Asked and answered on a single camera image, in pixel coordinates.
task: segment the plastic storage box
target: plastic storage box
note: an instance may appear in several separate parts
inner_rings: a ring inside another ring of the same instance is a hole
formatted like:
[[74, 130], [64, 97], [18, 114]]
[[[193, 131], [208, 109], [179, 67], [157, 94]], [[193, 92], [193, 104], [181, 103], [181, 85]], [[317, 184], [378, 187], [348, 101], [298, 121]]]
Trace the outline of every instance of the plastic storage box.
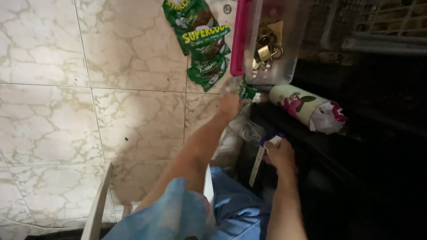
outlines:
[[[298, 50], [310, 13], [310, 0], [239, 0], [234, 28], [233, 51], [230, 73], [246, 75], [249, 84], [280, 85], [289, 83], [298, 60]], [[277, 12], [278, 21], [283, 21], [283, 56], [274, 60], [270, 70], [252, 71], [257, 35], [261, 20], [271, 11]]]

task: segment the pink flower print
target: pink flower print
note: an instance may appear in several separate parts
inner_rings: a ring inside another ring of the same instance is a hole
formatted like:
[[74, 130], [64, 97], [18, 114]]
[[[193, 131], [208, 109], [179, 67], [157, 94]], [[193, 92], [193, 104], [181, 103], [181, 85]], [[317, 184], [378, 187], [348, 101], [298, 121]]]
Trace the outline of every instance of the pink flower print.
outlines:
[[278, 102], [277, 106], [287, 111], [289, 115], [291, 115], [292, 117], [294, 117], [296, 120], [299, 121], [299, 118], [296, 115], [296, 109], [300, 104], [301, 104], [300, 100], [294, 100], [289, 104], [289, 99], [285, 97], [284, 104], [282, 105], [281, 102]]

